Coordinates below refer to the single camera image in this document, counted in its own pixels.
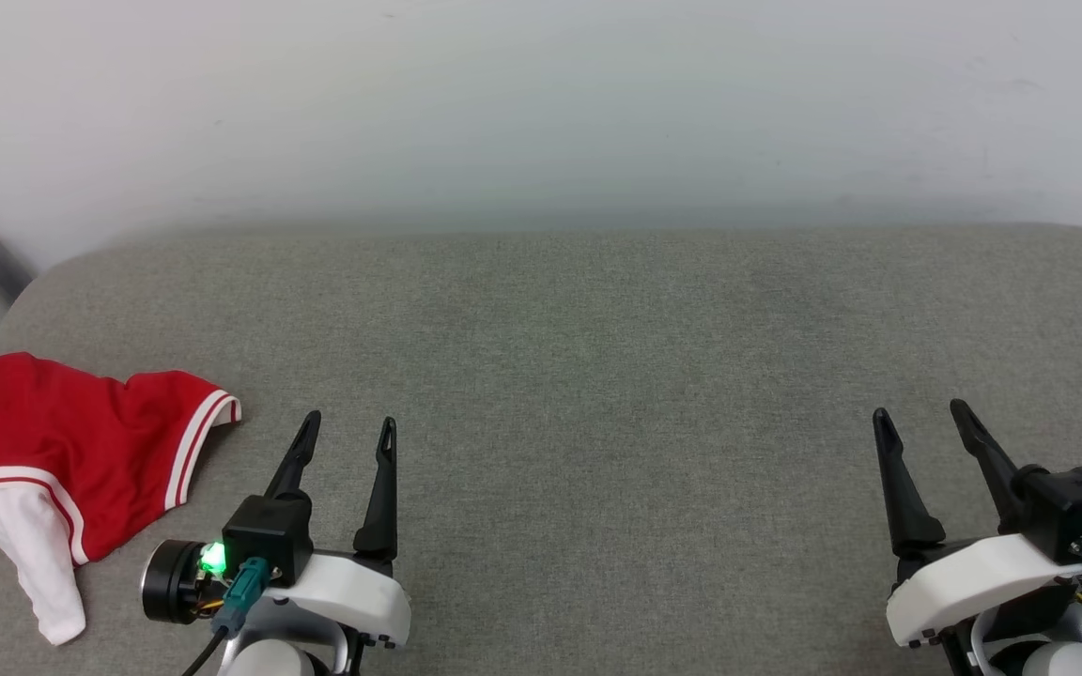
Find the gray fabric surface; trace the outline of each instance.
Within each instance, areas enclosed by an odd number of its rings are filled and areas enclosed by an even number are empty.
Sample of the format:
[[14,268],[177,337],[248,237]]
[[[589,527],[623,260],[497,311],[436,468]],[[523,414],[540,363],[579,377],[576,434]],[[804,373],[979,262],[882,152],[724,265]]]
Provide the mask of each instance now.
[[245,403],[189,505],[78,572],[53,649],[0,553],[0,673],[180,673],[143,619],[163,538],[210,539],[324,412],[304,487],[347,547],[399,421],[407,650],[367,673],[949,673],[897,649],[871,413],[952,538],[995,516],[946,403],[1018,463],[1082,465],[1082,230],[198,239],[44,275],[0,354],[183,368]]

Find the gray couch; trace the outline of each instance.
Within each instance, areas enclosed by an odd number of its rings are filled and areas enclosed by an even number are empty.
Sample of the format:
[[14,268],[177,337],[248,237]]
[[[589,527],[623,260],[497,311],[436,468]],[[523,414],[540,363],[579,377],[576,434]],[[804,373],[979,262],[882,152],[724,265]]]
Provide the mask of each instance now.
[[43,275],[0,327],[16,350],[186,369],[246,420],[188,505],[78,572],[72,644],[39,636],[0,553],[0,673],[180,673],[210,633],[145,620],[147,553],[213,538],[318,408],[322,547],[348,546],[399,421],[412,634],[366,673],[944,675],[884,622],[871,413],[952,538],[995,515],[951,397],[1018,463],[1082,465],[1082,230],[182,240]]

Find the camera lens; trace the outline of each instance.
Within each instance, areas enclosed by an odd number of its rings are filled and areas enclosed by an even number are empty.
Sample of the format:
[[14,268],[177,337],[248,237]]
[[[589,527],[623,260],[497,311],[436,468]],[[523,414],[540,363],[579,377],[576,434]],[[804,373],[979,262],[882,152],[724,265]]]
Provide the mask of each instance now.
[[158,544],[141,578],[141,605],[156,622],[190,624],[197,618],[197,564],[203,543],[167,540]]

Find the white sleeve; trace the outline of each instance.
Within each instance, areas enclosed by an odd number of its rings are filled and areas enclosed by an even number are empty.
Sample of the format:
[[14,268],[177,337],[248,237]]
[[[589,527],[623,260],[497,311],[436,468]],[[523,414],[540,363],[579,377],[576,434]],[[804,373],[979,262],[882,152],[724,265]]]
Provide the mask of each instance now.
[[74,582],[69,522],[48,488],[26,480],[0,482],[0,548],[16,565],[39,633],[54,646],[81,634],[87,621]]

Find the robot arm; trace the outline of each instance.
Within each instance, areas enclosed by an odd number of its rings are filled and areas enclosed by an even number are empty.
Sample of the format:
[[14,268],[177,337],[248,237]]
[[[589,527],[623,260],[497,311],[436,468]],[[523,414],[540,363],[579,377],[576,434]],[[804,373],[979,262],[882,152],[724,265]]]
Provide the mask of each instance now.
[[[213,640],[196,672],[224,638],[220,675],[357,676],[366,647],[408,641],[411,608],[392,576],[398,555],[395,420],[383,421],[378,474],[353,553],[321,552],[309,538],[312,501],[300,489],[312,462],[319,412],[312,411],[265,494],[249,495],[220,542],[167,540],[141,581],[147,619],[189,624],[211,620]],[[288,641],[333,646],[333,663]]]
[[944,648],[956,676],[1082,676],[1082,466],[1017,469],[966,402],[950,414],[979,463],[1000,535],[946,543],[902,461],[887,411],[875,446],[897,581],[887,623],[901,646]]

